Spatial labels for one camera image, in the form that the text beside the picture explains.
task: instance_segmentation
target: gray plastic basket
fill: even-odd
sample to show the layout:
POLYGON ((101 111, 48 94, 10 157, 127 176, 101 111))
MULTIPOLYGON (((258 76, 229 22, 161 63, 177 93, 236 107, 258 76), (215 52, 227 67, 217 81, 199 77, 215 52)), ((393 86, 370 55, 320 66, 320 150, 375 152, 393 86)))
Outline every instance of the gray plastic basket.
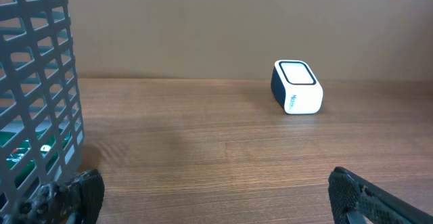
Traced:
POLYGON ((42 184, 71 178, 81 163, 84 130, 68 0, 0 0, 0 65, 0 133, 13 135, 0 147, 3 214, 42 184), (30 149, 8 166, 24 142, 30 149))

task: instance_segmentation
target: beige wall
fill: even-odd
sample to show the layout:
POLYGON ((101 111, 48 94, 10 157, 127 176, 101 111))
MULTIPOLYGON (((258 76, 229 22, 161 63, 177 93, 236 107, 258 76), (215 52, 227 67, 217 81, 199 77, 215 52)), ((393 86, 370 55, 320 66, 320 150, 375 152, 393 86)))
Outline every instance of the beige wall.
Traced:
POLYGON ((70 0, 82 77, 433 80, 433 0, 70 0))

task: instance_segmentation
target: wooden table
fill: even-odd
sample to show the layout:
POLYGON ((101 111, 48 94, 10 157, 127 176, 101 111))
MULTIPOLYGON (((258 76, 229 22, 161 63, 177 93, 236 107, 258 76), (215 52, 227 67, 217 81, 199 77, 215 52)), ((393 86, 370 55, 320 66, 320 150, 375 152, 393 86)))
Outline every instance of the wooden table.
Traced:
POLYGON ((335 166, 433 214, 433 83, 323 82, 306 116, 285 115, 269 81, 79 84, 100 223, 333 223, 335 166))

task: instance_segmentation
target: wood grain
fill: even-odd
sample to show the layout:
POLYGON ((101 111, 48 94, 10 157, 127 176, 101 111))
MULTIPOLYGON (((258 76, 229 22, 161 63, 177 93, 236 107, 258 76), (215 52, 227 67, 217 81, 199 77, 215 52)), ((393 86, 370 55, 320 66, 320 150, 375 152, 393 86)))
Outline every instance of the wood grain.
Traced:
POLYGON ((433 214, 433 83, 324 82, 288 116, 269 81, 81 79, 100 223, 332 223, 335 166, 433 214))

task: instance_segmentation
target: small white cube device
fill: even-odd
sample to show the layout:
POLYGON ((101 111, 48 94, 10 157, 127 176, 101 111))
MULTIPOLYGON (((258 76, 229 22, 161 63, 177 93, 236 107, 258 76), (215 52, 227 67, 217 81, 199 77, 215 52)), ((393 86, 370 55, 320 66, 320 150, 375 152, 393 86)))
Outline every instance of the small white cube device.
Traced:
POLYGON ((271 89, 287 114, 314 114, 322 105, 322 86, 303 61, 276 61, 271 89))

